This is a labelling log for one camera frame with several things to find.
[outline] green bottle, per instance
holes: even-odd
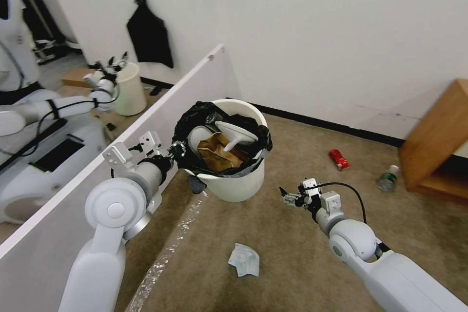
[[[381,191],[385,193],[390,193],[395,189],[396,185],[396,175],[398,174],[398,171],[400,168],[395,165],[391,165],[385,173],[383,173],[378,179],[377,179],[377,188],[379,188]]]

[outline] tissue paper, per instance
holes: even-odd
[[[246,245],[236,243],[228,263],[236,267],[239,277],[246,274],[259,276],[260,256]]]

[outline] white trash can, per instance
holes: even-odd
[[[146,98],[140,80],[138,65],[129,62],[117,73],[120,95],[116,100],[116,112],[122,116],[133,116],[146,107]]]
[[[235,99],[221,99],[213,103],[227,114],[239,114],[245,117],[252,117],[258,125],[267,127],[267,121],[262,113],[247,102]],[[185,171],[194,176],[194,174],[185,169]],[[219,197],[221,200],[229,202],[240,202],[254,196],[263,184],[265,177],[265,160],[263,160],[257,169],[246,176],[240,178],[219,178],[214,175],[197,174],[197,177],[207,185],[207,189]]]

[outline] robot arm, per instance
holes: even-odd
[[[122,143],[103,153],[118,177],[97,185],[86,199],[86,219],[95,233],[73,263],[59,312],[111,312],[115,308],[125,269],[124,240],[149,223],[161,203],[161,196],[154,195],[173,166],[172,154],[176,149],[185,152],[182,144],[160,150],[156,133],[146,132],[139,141],[147,158],[138,164]]]
[[[59,119],[80,115],[94,108],[102,111],[109,110],[112,102],[116,100],[114,91],[117,90],[117,96],[119,94],[116,83],[117,72],[125,68],[127,60],[128,56],[125,53],[116,64],[113,64],[112,58],[105,68],[97,62],[97,70],[102,72],[99,81],[95,81],[92,75],[84,77],[93,87],[88,97],[61,97],[18,105],[0,106],[0,136],[18,133],[25,126],[44,119]]]
[[[366,223],[347,219],[339,194],[333,191],[321,194],[319,187],[312,178],[299,186],[302,190],[299,195],[281,189],[283,202],[302,206],[312,213],[330,238],[331,251],[363,280],[384,310],[468,312],[463,302],[416,263],[390,250]]]

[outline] black cloth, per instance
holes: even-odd
[[[0,0],[0,19],[8,19],[8,0]]]
[[[138,8],[127,22],[138,62],[159,62],[174,68],[164,21],[148,8],[146,0],[138,0]]]
[[[3,92],[0,91],[0,105],[13,105],[15,102],[21,100],[23,97],[28,96],[36,90],[44,89],[38,82],[34,82],[25,88],[14,91]]]

